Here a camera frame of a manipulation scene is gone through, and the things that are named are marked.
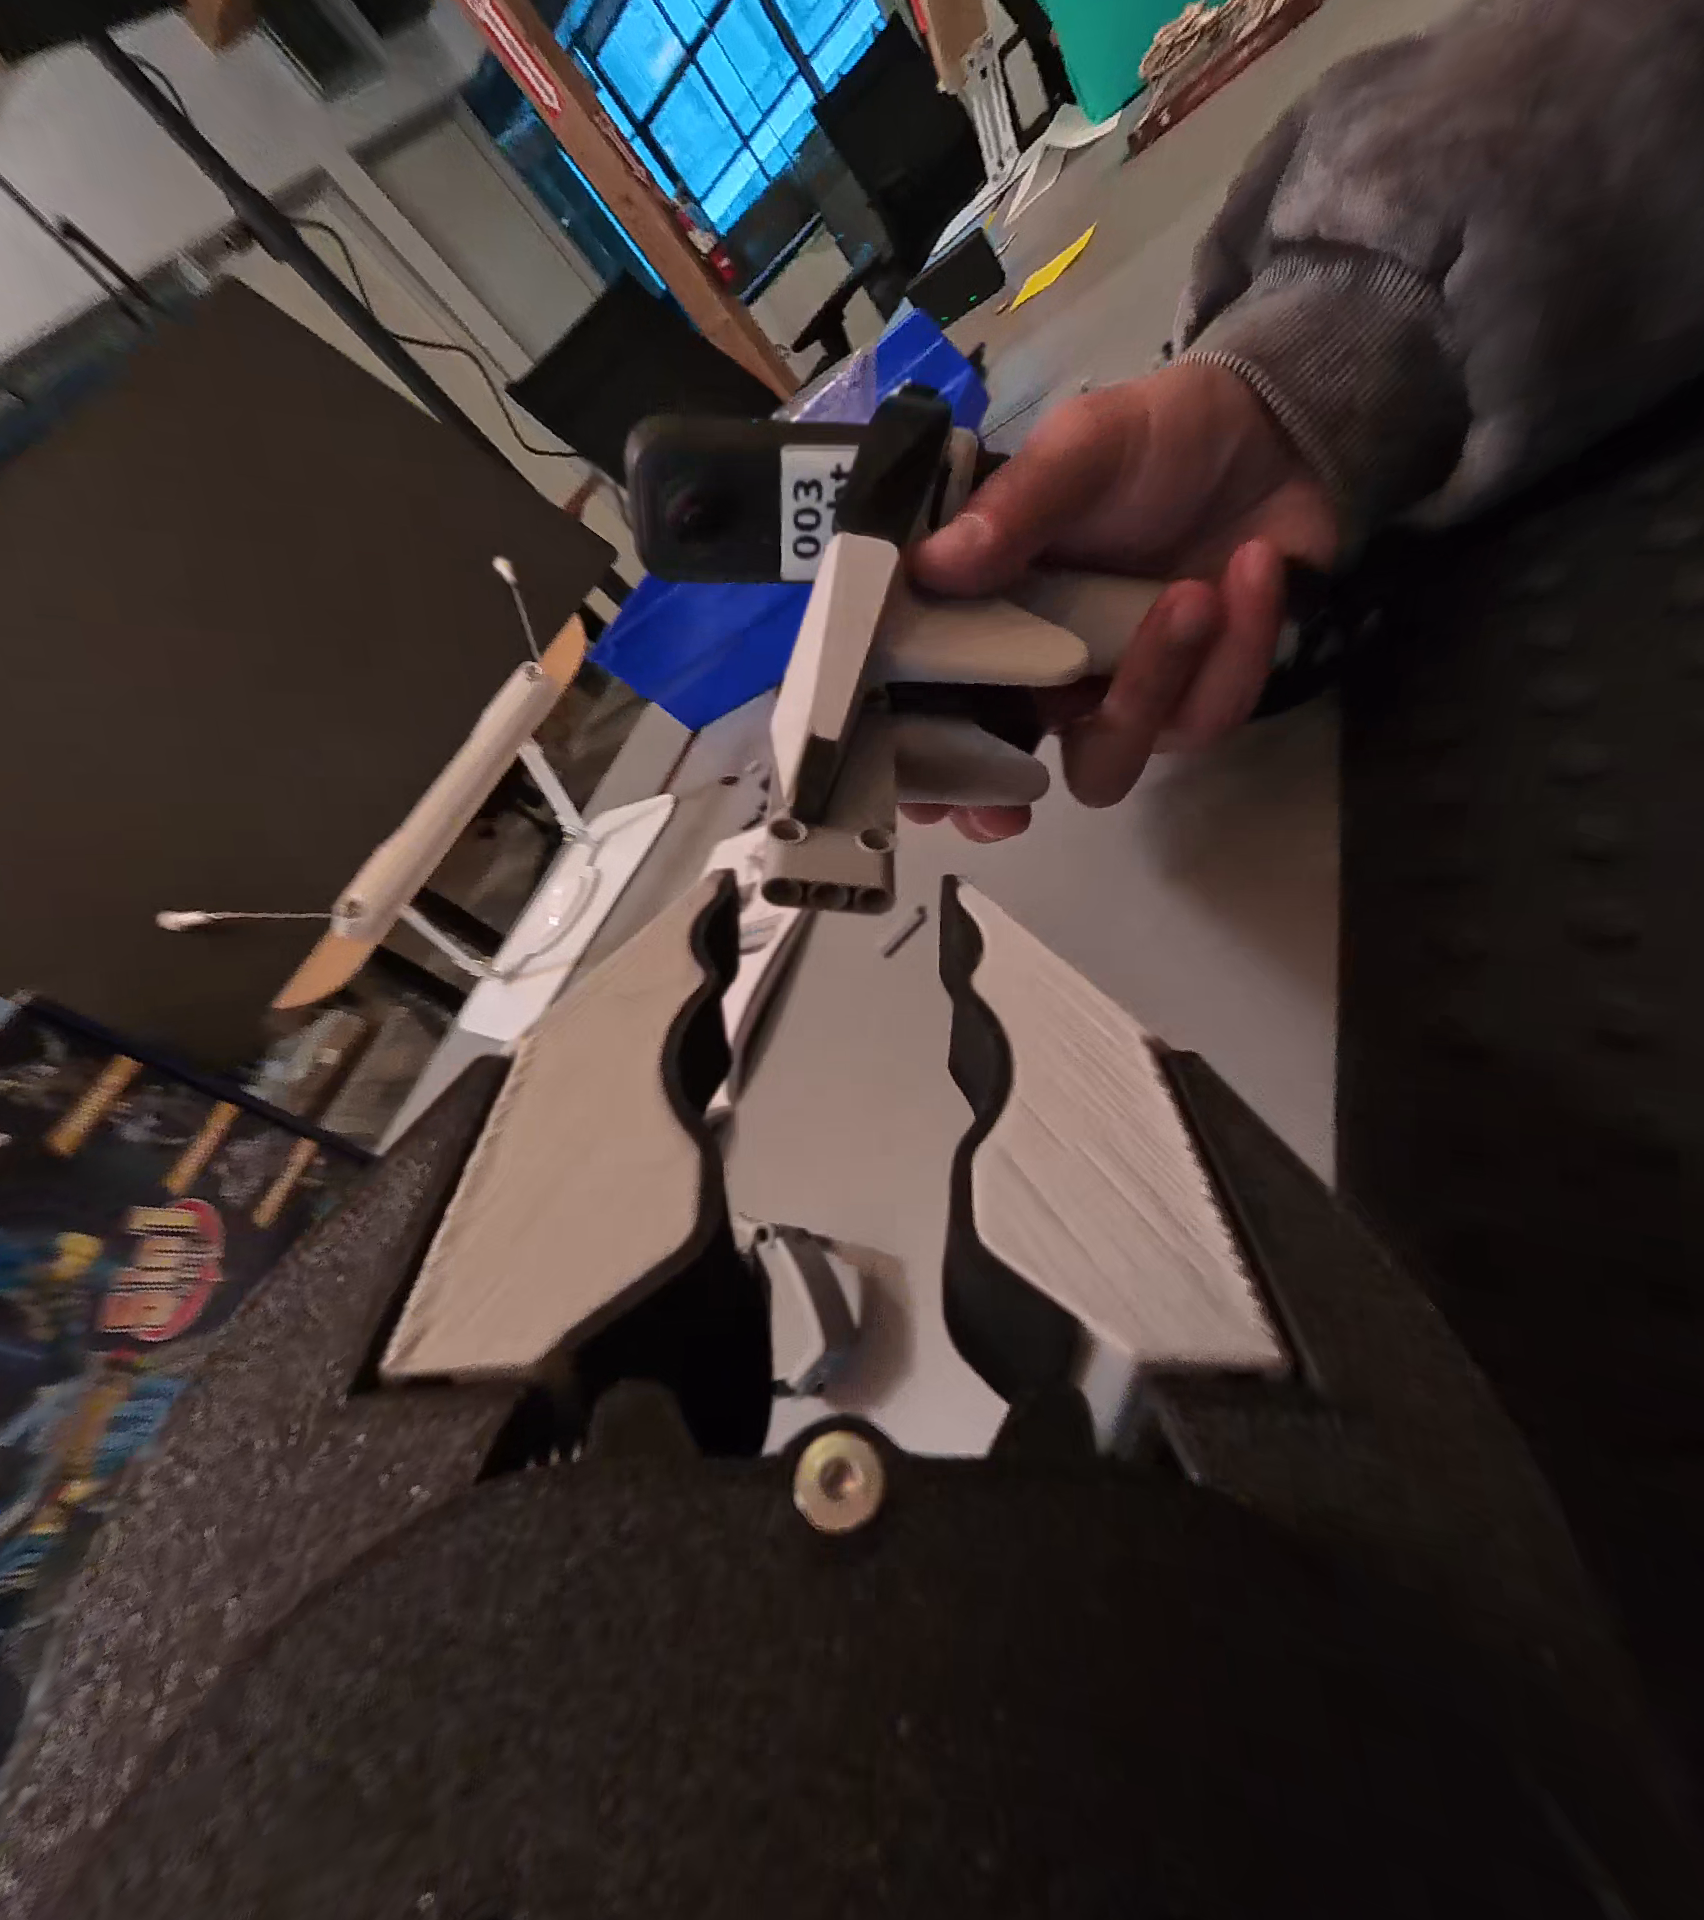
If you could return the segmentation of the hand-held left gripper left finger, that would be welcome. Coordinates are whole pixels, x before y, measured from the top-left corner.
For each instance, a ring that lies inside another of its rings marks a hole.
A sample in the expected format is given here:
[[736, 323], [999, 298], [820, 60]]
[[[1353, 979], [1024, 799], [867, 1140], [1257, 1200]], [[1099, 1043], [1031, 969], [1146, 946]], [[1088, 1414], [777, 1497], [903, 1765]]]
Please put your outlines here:
[[376, 1363], [383, 1389], [539, 1389], [584, 1428], [626, 1383], [706, 1457], [761, 1457], [767, 1285], [743, 1254], [711, 1104], [743, 959], [729, 870], [698, 877], [517, 1043]]

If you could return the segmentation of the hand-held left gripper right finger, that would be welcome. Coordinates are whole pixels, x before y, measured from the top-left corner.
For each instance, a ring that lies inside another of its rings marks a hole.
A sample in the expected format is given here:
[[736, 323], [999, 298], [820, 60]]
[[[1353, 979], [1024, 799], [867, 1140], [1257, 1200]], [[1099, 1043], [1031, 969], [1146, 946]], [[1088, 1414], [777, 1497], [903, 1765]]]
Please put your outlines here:
[[1148, 1381], [1295, 1376], [1181, 1056], [978, 886], [943, 883], [955, 1150], [947, 1333], [1009, 1406], [1074, 1391], [1121, 1442]]

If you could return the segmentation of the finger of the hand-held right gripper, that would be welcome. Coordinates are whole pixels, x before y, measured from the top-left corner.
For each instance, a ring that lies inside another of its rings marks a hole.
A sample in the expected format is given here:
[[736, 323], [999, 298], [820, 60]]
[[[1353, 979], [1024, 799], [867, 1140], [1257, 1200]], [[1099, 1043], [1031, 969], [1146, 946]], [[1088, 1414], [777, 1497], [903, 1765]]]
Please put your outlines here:
[[783, 809], [820, 826], [869, 688], [903, 571], [893, 541], [836, 535], [825, 551], [769, 720]]

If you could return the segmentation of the grey panel with holes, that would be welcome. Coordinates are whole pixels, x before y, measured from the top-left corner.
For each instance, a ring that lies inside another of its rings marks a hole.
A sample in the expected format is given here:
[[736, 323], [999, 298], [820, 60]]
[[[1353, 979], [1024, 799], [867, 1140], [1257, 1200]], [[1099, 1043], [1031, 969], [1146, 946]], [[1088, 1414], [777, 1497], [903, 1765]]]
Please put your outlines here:
[[879, 696], [855, 718], [828, 785], [794, 805], [780, 783], [767, 823], [762, 896], [817, 912], [886, 917], [896, 900], [898, 773], [893, 713]]

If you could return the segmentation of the person's right forearm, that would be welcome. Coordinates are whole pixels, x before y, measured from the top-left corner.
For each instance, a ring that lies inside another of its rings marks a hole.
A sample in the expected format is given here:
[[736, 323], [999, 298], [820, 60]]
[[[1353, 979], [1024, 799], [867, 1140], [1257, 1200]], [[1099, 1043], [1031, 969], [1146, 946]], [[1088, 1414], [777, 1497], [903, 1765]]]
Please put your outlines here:
[[1346, 547], [1462, 521], [1704, 375], [1704, 4], [1462, 4], [1328, 69], [1192, 256]]

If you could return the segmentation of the grey desk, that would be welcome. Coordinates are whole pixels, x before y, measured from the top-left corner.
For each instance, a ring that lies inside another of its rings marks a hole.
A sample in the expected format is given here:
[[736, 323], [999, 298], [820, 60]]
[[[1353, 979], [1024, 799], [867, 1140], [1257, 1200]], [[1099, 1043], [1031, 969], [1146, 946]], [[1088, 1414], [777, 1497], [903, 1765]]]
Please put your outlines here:
[[[982, 345], [992, 449], [1064, 401], [1150, 372], [1174, 335], [1191, 255], [1251, 150], [1353, 52], [1419, 35], [1449, 4], [1322, 4], [1141, 156], [1124, 135], [1072, 158], [1009, 236], [1019, 286], [1099, 227], [1056, 286], [957, 333]], [[1128, 800], [1074, 805], [1056, 741], [1052, 790], [994, 847], [909, 829], [898, 903], [813, 929], [759, 1035], [727, 1140], [727, 1191], [753, 1218], [883, 1257], [857, 1363], [827, 1399], [778, 1400], [769, 1446], [836, 1414], [921, 1454], [984, 1452], [1004, 1403], [960, 1360], [940, 1308], [951, 1154], [968, 1120], [947, 1068], [939, 885], [957, 875], [1150, 1035], [1200, 1053], [1322, 1180], [1335, 1158], [1338, 727], [1330, 704], [1249, 727], [1196, 756], [1154, 759]], [[929, 919], [893, 961], [909, 912]]]

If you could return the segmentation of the person's right hand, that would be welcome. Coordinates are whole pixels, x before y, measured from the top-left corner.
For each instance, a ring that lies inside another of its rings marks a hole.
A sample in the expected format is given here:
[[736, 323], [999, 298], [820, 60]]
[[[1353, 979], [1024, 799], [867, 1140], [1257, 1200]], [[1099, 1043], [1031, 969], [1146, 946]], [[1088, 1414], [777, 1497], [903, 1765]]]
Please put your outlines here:
[[1178, 361], [1049, 412], [911, 571], [943, 599], [1004, 597], [1038, 567], [1158, 584], [1104, 688], [1069, 688], [1052, 720], [1069, 793], [1108, 809], [1163, 747], [1253, 718], [1291, 568], [1328, 571], [1340, 547], [1335, 497], [1255, 388]]

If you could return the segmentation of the blue plastic bin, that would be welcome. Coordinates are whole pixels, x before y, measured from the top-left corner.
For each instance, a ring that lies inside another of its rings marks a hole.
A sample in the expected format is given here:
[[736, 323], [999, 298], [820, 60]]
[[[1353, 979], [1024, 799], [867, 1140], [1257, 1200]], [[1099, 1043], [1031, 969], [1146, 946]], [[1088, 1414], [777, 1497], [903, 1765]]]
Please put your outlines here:
[[[957, 346], [912, 306], [874, 346], [883, 401], [921, 385], [940, 394], [957, 427], [984, 427], [990, 393], [982, 346]], [[808, 584], [675, 584], [645, 577], [587, 658], [698, 733], [783, 683], [808, 597]]]

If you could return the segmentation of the clear plastic bag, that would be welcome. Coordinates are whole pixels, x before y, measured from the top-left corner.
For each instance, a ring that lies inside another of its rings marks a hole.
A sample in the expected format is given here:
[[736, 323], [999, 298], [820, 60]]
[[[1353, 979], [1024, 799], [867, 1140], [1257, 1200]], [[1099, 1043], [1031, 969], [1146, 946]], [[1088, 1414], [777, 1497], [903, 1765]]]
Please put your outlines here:
[[857, 349], [818, 372], [772, 419], [780, 425], [859, 428], [874, 419], [883, 396], [879, 346]]

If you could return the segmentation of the small black device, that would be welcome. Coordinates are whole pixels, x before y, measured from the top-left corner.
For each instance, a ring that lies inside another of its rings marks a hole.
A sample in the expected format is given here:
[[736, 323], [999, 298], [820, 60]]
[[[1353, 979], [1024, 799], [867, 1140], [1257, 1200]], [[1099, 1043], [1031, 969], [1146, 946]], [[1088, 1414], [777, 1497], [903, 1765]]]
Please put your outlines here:
[[974, 228], [933, 259], [909, 284], [907, 303], [940, 330], [990, 310], [1006, 289], [1006, 270], [984, 228]]

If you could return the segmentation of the large grid window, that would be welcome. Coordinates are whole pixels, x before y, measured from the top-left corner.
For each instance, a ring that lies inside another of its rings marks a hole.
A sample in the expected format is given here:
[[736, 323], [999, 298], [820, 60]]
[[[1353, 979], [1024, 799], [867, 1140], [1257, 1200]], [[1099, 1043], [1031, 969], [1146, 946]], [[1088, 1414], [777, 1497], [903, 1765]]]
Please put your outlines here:
[[568, 3], [554, 36], [655, 181], [727, 234], [886, 21], [876, 3]]

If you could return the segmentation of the yellow sticky note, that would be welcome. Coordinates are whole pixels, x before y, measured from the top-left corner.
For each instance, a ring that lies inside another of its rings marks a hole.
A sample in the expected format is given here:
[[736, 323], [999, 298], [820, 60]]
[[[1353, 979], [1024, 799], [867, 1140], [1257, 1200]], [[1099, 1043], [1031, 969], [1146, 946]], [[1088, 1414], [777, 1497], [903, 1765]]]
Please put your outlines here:
[[1002, 313], [1015, 314], [1021, 308], [1028, 306], [1033, 300], [1041, 298], [1052, 286], [1056, 286], [1058, 280], [1067, 277], [1081, 263], [1081, 259], [1096, 240], [1096, 234], [1099, 234], [1099, 225], [1095, 222], [1087, 227], [1072, 243], [1069, 243], [1052, 259], [1036, 266], [1033, 274], [1019, 284], [1017, 293], [1006, 303]]

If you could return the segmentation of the dark perforated foam pad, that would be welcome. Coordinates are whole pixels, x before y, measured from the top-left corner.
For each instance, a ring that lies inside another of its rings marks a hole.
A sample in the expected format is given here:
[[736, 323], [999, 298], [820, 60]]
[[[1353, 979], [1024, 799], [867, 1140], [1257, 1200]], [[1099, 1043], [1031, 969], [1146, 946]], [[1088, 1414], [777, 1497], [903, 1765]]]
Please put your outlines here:
[[1704, 390], [1377, 572], [1340, 1180], [1527, 1430], [1704, 1788]]

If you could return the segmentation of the black tripod pole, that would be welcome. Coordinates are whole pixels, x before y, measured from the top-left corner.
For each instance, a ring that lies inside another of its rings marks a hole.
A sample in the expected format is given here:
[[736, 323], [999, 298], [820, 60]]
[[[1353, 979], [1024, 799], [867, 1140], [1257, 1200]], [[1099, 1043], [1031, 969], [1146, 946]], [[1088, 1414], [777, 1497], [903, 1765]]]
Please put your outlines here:
[[[193, 164], [205, 183], [219, 193], [242, 232], [271, 260], [287, 269], [314, 295], [318, 305], [345, 326], [347, 336], [367, 349], [374, 367], [390, 375], [398, 382], [400, 393], [414, 401], [430, 421], [458, 432], [487, 458], [494, 458], [498, 452], [478, 423], [474, 423], [416, 361], [400, 336], [376, 317], [370, 300], [357, 295], [349, 283], [312, 250], [307, 232], [292, 216], [233, 164], [201, 128], [171, 79], [150, 60], [121, 44], [112, 29], [131, 22], [131, 13], [112, 15], [110, 4], [78, 4], [77, 10], [77, 22], [88, 27], [88, 30], [69, 36], [69, 43], [85, 49], [101, 70]], [[15, 60], [15, 57], [6, 52], [4, 38], [0, 38], [0, 65], [8, 65], [11, 60]], [[88, 277], [97, 284], [97, 291], [102, 293], [110, 305], [118, 306], [125, 317], [144, 324], [156, 313], [158, 306], [144, 293], [142, 284], [132, 280], [82, 228], [71, 219], [52, 219], [47, 208], [35, 205], [24, 191], [3, 172], [0, 199], [24, 214], [29, 225], [48, 238], [73, 266]]]

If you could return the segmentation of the black and wood curved lamp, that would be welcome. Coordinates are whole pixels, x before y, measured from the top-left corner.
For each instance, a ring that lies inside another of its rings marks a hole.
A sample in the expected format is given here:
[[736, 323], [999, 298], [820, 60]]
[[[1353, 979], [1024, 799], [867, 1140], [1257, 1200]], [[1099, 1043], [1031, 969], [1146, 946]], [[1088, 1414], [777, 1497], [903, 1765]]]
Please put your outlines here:
[[964, 111], [999, 187], [1072, 102], [1050, 17], [1038, 3], [912, 3], [939, 88]]

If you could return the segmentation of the black divider panel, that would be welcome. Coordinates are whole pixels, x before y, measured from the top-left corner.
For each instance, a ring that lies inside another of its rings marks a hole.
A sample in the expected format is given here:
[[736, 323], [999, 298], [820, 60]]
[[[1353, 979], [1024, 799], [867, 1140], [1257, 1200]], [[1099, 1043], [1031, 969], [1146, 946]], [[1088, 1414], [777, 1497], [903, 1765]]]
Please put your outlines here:
[[0, 996], [255, 1063], [320, 912], [614, 549], [241, 283], [0, 469]]

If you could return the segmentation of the dark blue toy kit box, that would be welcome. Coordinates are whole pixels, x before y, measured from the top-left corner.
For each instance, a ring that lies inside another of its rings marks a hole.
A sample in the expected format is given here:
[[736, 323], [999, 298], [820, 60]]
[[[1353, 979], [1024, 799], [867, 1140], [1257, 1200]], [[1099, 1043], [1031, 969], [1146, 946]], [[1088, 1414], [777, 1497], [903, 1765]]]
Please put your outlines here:
[[217, 1333], [372, 1154], [45, 998], [0, 1019], [0, 1774]]

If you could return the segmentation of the green tote bag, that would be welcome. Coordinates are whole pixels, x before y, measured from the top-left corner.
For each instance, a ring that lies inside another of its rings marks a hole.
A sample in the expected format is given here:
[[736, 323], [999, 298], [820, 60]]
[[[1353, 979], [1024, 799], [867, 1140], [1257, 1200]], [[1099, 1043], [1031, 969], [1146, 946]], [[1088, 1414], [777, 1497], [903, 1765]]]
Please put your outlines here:
[[1092, 124], [1121, 115], [1142, 93], [1142, 63], [1186, 3], [1042, 3], [1072, 95]]

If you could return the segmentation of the wooden skeleton model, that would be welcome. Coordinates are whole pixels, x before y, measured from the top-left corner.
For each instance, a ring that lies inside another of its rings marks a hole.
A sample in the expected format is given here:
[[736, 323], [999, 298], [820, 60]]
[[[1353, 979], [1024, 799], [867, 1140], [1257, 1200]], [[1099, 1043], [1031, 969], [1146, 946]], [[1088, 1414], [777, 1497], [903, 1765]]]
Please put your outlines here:
[[1321, 8], [1321, 3], [1189, 4], [1152, 36], [1141, 60], [1146, 104], [1128, 132], [1128, 156], [1158, 145]]

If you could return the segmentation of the wooden post with red sign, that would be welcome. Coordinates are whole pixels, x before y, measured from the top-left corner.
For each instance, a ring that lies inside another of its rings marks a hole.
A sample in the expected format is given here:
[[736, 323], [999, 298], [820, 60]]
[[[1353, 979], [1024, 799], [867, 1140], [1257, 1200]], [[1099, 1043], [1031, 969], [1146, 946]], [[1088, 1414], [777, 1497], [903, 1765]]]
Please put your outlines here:
[[799, 390], [788, 359], [696, 250], [677, 205], [643, 166], [602, 109], [597, 87], [539, 19], [535, 4], [461, 3], [458, 10], [694, 329], [780, 404], [788, 403]]

